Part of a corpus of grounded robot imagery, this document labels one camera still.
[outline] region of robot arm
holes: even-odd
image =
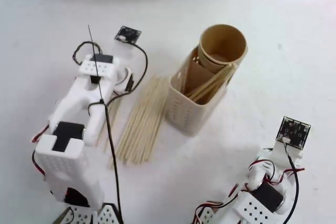
[[[299,162],[309,130],[310,125],[284,117],[274,147],[257,155],[249,166],[247,181],[230,193],[230,205],[209,205],[195,213],[199,220],[195,217],[193,223],[273,224],[283,219],[293,205],[295,183],[288,156],[296,173],[303,170]]]
[[[51,134],[43,134],[35,150],[55,198],[95,210],[101,208],[104,194],[84,146],[92,146],[97,141],[106,119],[104,106],[91,106],[86,125],[70,119],[101,99],[98,82],[105,102],[114,90],[127,92],[129,82],[133,82],[130,69],[122,67],[118,58],[99,54],[96,60],[98,74],[92,55],[86,56],[68,94],[57,104],[49,119]]]

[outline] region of black wire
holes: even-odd
[[[131,93],[132,93],[132,92],[139,86],[139,84],[140,84],[141,81],[143,80],[144,76],[146,75],[147,68],[148,68],[148,56],[147,56],[145,50],[143,50],[143,49],[142,49],[140,46],[138,46],[137,44],[133,44],[133,43],[130,43],[130,42],[127,42],[127,41],[121,41],[121,42],[123,42],[123,43],[125,43],[125,44],[132,45],[132,46],[138,48],[140,51],[143,52],[143,54],[144,54],[144,56],[145,56],[145,60],[146,60],[145,69],[143,70],[143,74],[142,74],[142,76],[140,77],[139,81],[138,81],[138,82],[136,83],[136,85],[134,86],[134,88],[131,89],[131,90],[130,90],[129,92],[127,92],[127,93],[119,94],[119,95],[116,95],[115,97],[113,97],[113,98],[112,98],[110,101],[108,101],[108,103],[106,104],[107,107],[110,106],[110,104],[111,104],[114,100],[116,100],[116,99],[118,99],[118,98],[120,98],[120,97],[123,97],[123,96],[125,96],[125,95],[131,94]],[[93,102],[93,103],[90,103],[90,104],[89,104],[89,106],[88,106],[88,113],[89,113],[89,115],[90,115],[90,107],[91,107],[92,105],[96,105],[96,104],[100,104],[100,102]]]
[[[112,134],[111,134],[109,109],[108,109],[107,105],[105,105],[105,104],[104,104],[104,107],[105,107],[107,132],[108,132],[108,136],[109,136],[109,141],[110,141],[110,146],[111,146],[111,152],[112,152],[112,157],[113,157],[114,174],[116,176],[115,183],[116,183],[116,187],[117,187],[118,208],[119,208],[121,223],[123,223],[122,213],[121,213],[121,204],[120,204],[119,178],[118,178],[118,171],[117,171],[117,158],[116,158],[116,155],[115,155],[116,153],[114,151],[114,144],[113,144],[113,139],[112,139]]]
[[[295,165],[293,163],[292,158],[290,157],[290,155],[287,152],[287,145],[285,145],[285,151],[286,151],[286,154],[287,154],[290,166],[293,169],[293,173],[294,173],[294,177],[295,177],[295,184],[296,184],[296,191],[295,191],[295,198],[294,198],[292,209],[290,210],[290,212],[289,212],[289,214],[288,214],[288,216],[285,219],[285,221],[284,221],[283,224],[286,224],[289,221],[289,219],[292,217],[292,215],[294,213],[294,210],[295,210],[295,207],[296,207],[296,204],[298,202],[298,198],[299,198],[299,178],[298,178],[298,173],[296,171],[296,168],[295,168]]]
[[[67,223],[65,223],[65,224],[70,224],[70,223],[72,223],[73,220],[74,220],[74,218],[75,218],[75,213],[73,212],[73,209],[72,209],[71,207],[69,207],[69,210],[70,210],[71,213],[72,213],[72,218],[71,218],[71,220],[70,220],[69,222],[67,222]]]
[[[31,155],[32,157],[32,159],[31,159],[31,161],[33,161],[33,164],[35,165],[35,167],[36,167],[36,169],[40,172],[40,173],[42,173],[42,175],[43,176],[45,176],[46,175],[46,173],[45,173],[45,171],[36,163],[36,161],[35,161],[35,150],[33,151],[33,154]]]
[[[97,77],[99,76],[98,74],[98,67],[97,67],[97,59],[96,59],[96,53],[94,52],[94,42],[93,42],[93,39],[92,39],[92,34],[91,34],[91,30],[90,30],[90,26],[88,25],[88,28],[89,28],[89,34],[90,34],[90,38],[91,38],[91,41],[92,41],[92,51],[93,51],[93,58],[94,58],[94,64],[96,65],[96,73],[97,73]],[[100,87],[100,82],[98,82],[98,87],[99,87],[99,93],[100,93],[100,97],[103,99],[103,95],[101,94],[101,87]]]
[[[78,53],[78,51],[80,50],[80,48],[85,45],[85,44],[92,44],[92,46],[95,46],[98,48],[98,51],[100,54],[103,53],[103,51],[100,49],[100,46],[96,43],[96,42],[93,42],[93,41],[84,41],[82,42],[75,50],[75,52],[73,53],[72,55],[72,59],[74,60],[74,62],[77,64],[77,65],[81,65],[82,62],[78,62],[78,60],[76,59],[76,54]]]
[[[275,164],[272,160],[270,160],[272,162],[272,165],[273,165],[273,173],[272,173],[272,176],[271,178],[269,179],[270,181],[272,181],[273,177],[274,177],[274,174],[275,174]]]
[[[92,42],[92,49],[93,49],[93,58],[94,58],[94,64],[96,65],[96,72],[97,72],[97,76],[98,76],[98,67],[97,67],[97,61],[96,61],[96,54],[94,53],[94,42],[92,39],[92,35],[91,35],[91,30],[90,30],[90,26],[88,26],[89,28],[89,33],[90,33],[90,37],[91,37],[91,42]],[[120,214],[120,219],[121,219],[121,223],[123,224],[123,219],[122,219],[122,213],[121,213],[121,203],[120,203],[120,192],[119,192],[119,178],[118,178],[118,170],[117,170],[117,159],[116,159],[116,153],[114,151],[114,144],[113,144],[113,139],[112,139],[112,134],[111,134],[111,126],[110,126],[110,117],[109,117],[109,110],[108,110],[108,106],[104,103],[104,99],[101,93],[101,88],[100,88],[100,82],[98,82],[98,86],[99,86],[99,91],[100,91],[100,101],[98,103],[95,104],[103,104],[105,107],[105,117],[106,117],[106,124],[107,124],[107,131],[108,131],[108,136],[109,136],[109,141],[110,141],[110,145],[111,145],[111,152],[112,152],[112,157],[113,157],[113,165],[114,165],[114,174],[116,176],[116,187],[117,187],[117,201],[118,201],[118,208],[119,208],[119,214]]]

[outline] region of black circuit board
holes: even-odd
[[[284,116],[276,140],[303,150],[309,130],[309,124]]]
[[[122,37],[125,41],[135,44],[138,38],[140,37],[140,35],[141,35],[141,31],[135,30],[127,26],[122,26],[114,39],[122,40],[120,38]]]

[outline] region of wire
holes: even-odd
[[[98,67],[97,67],[97,59],[96,59],[96,53],[94,52],[94,42],[93,42],[93,39],[92,39],[92,34],[91,34],[91,30],[90,30],[90,26],[88,25],[88,28],[89,28],[89,34],[90,34],[90,38],[91,38],[91,41],[92,41],[92,51],[93,51],[93,58],[94,58],[94,65],[96,65],[96,73],[97,73],[97,76],[99,76],[98,74]],[[100,82],[98,82],[98,87],[99,87],[99,93],[100,93],[100,97],[103,99],[103,95],[101,94],[101,87],[100,87]]]
[[[69,222],[65,223],[65,224],[70,224],[73,222],[74,218],[75,218],[75,213],[73,212],[73,209],[71,207],[69,207],[69,211],[71,211],[71,215],[72,215],[72,218]]]
[[[295,169],[296,172],[301,172],[305,170],[305,168],[299,168],[299,169]],[[292,172],[290,175],[288,175],[288,177],[292,176],[294,174],[294,170],[293,169],[286,169],[282,172],[282,175],[280,176],[279,180],[277,182],[275,181],[271,181],[271,179],[269,177],[265,177],[265,181],[270,183],[271,185],[273,186],[277,186],[279,185],[280,183],[282,183],[284,177],[285,177],[285,173],[287,172]]]
[[[98,76],[98,67],[97,67],[97,61],[96,61],[96,54],[94,52],[94,42],[92,39],[92,35],[91,35],[91,30],[90,30],[90,26],[88,25],[89,28],[89,33],[90,33],[90,38],[91,38],[91,42],[92,42],[92,49],[93,49],[93,58],[94,58],[94,64],[96,65],[96,72],[97,72],[97,76]],[[107,131],[108,131],[108,136],[109,136],[109,141],[110,141],[110,146],[111,146],[111,152],[112,152],[112,157],[113,157],[113,164],[114,164],[114,174],[116,176],[116,188],[117,188],[117,201],[118,201],[118,208],[119,208],[119,214],[120,214],[120,219],[121,219],[121,223],[123,224],[123,219],[122,219],[122,213],[121,213],[121,203],[120,203],[120,192],[119,192],[119,178],[118,178],[118,170],[117,170],[117,159],[116,159],[116,153],[114,151],[114,144],[113,144],[113,139],[112,139],[112,134],[111,134],[111,126],[110,126],[110,117],[109,117],[109,110],[108,110],[108,106],[104,103],[104,99],[101,93],[101,88],[100,88],[100,82],[98,82],[98,86],[99,86],[99,91],[100,91],[100,101],[99,103],[103,104],[105,107],[105,117],[106,117],[106,124],[107,124]]]
[[[237,189],[237,187],[239,186],[239,184],[237,183],[230,191],[228,198],[231,197],[231,195],[235,192],[235,190]]]
[[[145,69],[143,70],[143,74],[142,74],[142,76],[140,77],[140,79],[138,80],[138,82],[136,83],[136,85],[134,86],[134,88],[131,89],[131,90],[130,90],[129,92],[127,92],[127,93],[119,94],[119,95],[116,95],[115,97],[113,97],[113,98],[112,98],[110,101],[108,101],[108,103],[106,104],[107,107],[110,106],[110,104],[111,104],[114,100],[116,100],[116,99],[118,99],[118,98],[120,98],[120,97],[123,97],[123,96],[125,96],[125,95],[131,94],[134,90],[136,90],[136,88],[139,86],[139,84],[140,84],[141,81],[143,80],[144,76],[146,75],[147,68],[148,68],[148,56],[147,56],[145,50],[143,50],[143,49],[142,49],[140,46],[138,46],[137,44],[133,44],[133,43],[130,43],[130,42],[128,42],[128,41],[121,41],[121,42],[122,42],[122,43],[125,43],[125,44],[132,45],[132,46],[138,48],[140,51],[143,52],[143,54],[144,54],[144,56],[145,56],[145,60],[146,60]],[[88,106],[88,113],[89,113],[89,115],[90,115],[90,107],[93,106],[93,105],[96,105],[96,104],[99,104],[99,102],[93,102],[93,103],[90,103],[90,104],[89,104],[89,106]]]
[[[273,173],[272,173],[272,176],[270,178],[270,180],[273,179],[274,177],[274,174],[275,174],[275,164],[272,160],[269,160],[269,159],[259,159],[259,160],[256,160],[254,162],[252,162],[249,166],[248,166],[248,170],[251,170],[252,166],[258,164],[258,163],[261,163],[261,162],[271,162],[272,163],[272,166],[273,166]]]
[[[42,175],[43,176],[45,176],[46,175],[46,173],[44,172],[44,170],[36,163],[36,161],[35,161],[35,150],[33,151],[33,154],[31,155],[32,157],[32,161],[33,161],[33,164],[35,165],[35,167],[36,167],[36,169],[40,172],[40,173],[42,173]]]
[[[45,133],[47,131],[47,129],[49,129],[49,124],[47,124],[47,126],[45,126],[39,133],[37,133],[32,140],[30,140],[31,143],[36,143],[39,141],[40,136],[43,135],[43,133]]]
[[[207,202],[207,203],[203,203],[203,204],[200,204],[196,210],[195,210],[195,216],[194,216],[194,220],[193,220],[193,224],[201,224],[201,220],[199,219],[199,216],[198,216],[198,213],[197,213],[197,210],[201,207],[203,208],[206,208],[206,207],[210,207],[212,209],[220,209],[220,208],[223,208],[223,207],[226,207],[227,205],[229,205],[232,201],[234,201],[236,198],[238,197],[238,194],[236,194],[236,196],[234,198],[232,198],[229,202],[227,203],[220,203],[220,204],[217,204],[217,203],[211,203],[211,202]]]
[[[76,59],[76,54],[78,53],[78,51],[80,50],[80,48],[81,48],[82,46],[84,46],[85,44],[92,44],[92,46],[95,46],[95,47],[98,48],[98,51],[99,51],[100,54],[103,53],[103,51],[101,50],[100,46],[99,46],[96,42],[93,42],[92,40],[91,40],[91,41],[84,41],[84,42],[82,42],[82,43],[76,48],[75,52],[74,52],[73,55],[72,55],[72,59],[74,60],[74,62],[75,62],[77,65],[81,65],[82,62],[79,62],[79,61]]]
[[[287,145],[284,145],[284,146],[285,146],[285,151],[286,151],[286,154],[287,154],[287,157],[288,157],[288,161],[290,163],[290,166],[293,169],[293,173],[294,173],[294,177],[295,177],[295,185],[296,185],[295,198],[294,198],[292,209],[290,210],[287,218],[285,219],[285,221],[283,223],[283,224],[286,224],[289,221],[289,219],[292,217],[292,215],[294,213],[294,210],[295,210],[295,207],[296,207],[296,204],[298,202],[298,198],[299,198],[299,178],[298,178],[298,174],[297,174],[295,165],[293,163],[293,160],[292,160],[292,158],[290,157],[290,155],[287,152]]]

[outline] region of bundle of wooden sticks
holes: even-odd
[[[138,164],[151,157],[168,91],[166,78],[153,77],[142,90],[137,104],[120,138],[117,158]]]

